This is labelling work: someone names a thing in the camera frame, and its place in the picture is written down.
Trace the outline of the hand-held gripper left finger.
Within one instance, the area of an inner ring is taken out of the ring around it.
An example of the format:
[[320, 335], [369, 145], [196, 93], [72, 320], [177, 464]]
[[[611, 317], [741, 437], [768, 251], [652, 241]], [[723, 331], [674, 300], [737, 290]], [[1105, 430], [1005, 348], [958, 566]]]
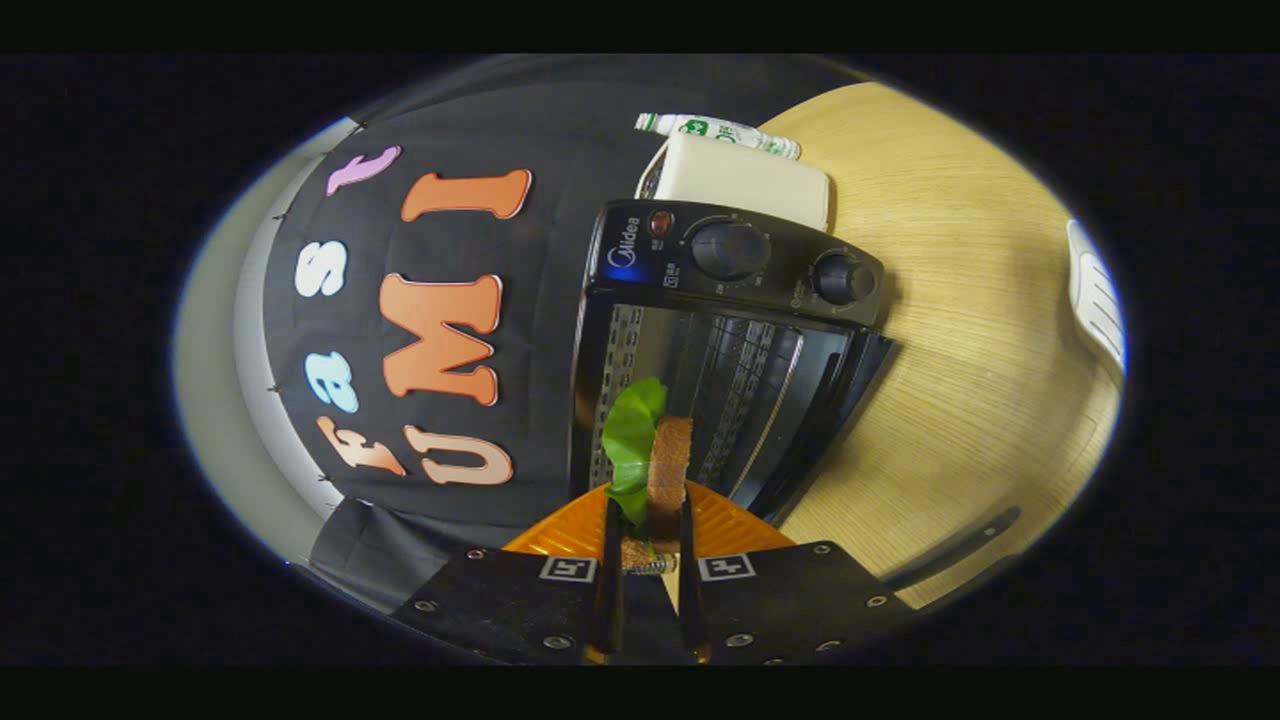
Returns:
[[457, 553], [392, 616], [476, 661], [607, 664], [621, 644], [622, 519], [604, 489], [589, 491], [504, 547]]

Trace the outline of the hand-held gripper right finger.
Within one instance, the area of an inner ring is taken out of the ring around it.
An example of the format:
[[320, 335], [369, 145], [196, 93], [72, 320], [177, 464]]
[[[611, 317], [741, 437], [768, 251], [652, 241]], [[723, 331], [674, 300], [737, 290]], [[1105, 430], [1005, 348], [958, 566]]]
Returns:
[[696, 664], [833, 664], [916, 616], [835, 541], [797, 543], [714, 491], [686, 484], [678, 618]]

